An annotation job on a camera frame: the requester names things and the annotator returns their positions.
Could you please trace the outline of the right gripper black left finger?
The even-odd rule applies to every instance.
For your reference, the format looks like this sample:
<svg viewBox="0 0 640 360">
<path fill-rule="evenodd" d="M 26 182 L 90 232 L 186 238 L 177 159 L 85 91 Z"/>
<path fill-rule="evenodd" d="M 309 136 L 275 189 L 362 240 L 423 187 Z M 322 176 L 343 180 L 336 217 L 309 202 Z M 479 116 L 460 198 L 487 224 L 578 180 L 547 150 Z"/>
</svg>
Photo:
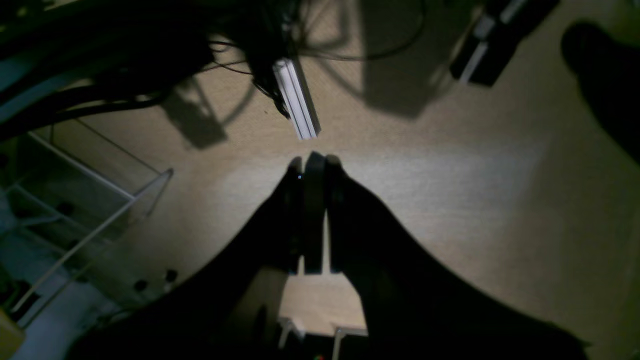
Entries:
<svg viewBox="0 0 640 360">
<path fill-rule="evenodd" d="M 66 359 L 272 357 L 288 278 L 322 273 L 325 166 L 317 152 L 295 157 L 213 260 L 169 294 L 83 335 Z"/>
</svg>

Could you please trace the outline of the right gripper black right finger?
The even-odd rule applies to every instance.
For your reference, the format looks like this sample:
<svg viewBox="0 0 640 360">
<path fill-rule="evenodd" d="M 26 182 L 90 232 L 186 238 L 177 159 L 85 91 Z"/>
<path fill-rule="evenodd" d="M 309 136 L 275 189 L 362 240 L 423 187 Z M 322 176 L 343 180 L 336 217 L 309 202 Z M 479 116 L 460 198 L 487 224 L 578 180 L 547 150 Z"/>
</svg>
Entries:
<svg viewBox="0 0 640 360">
<path fill-rule="evenodd" d="M 336 155 L 326 160 L 331 270 L 356 290 L 375 360 L 585 360 L 585 344 L 469 284 L 425 250 Z"/>
</svg>

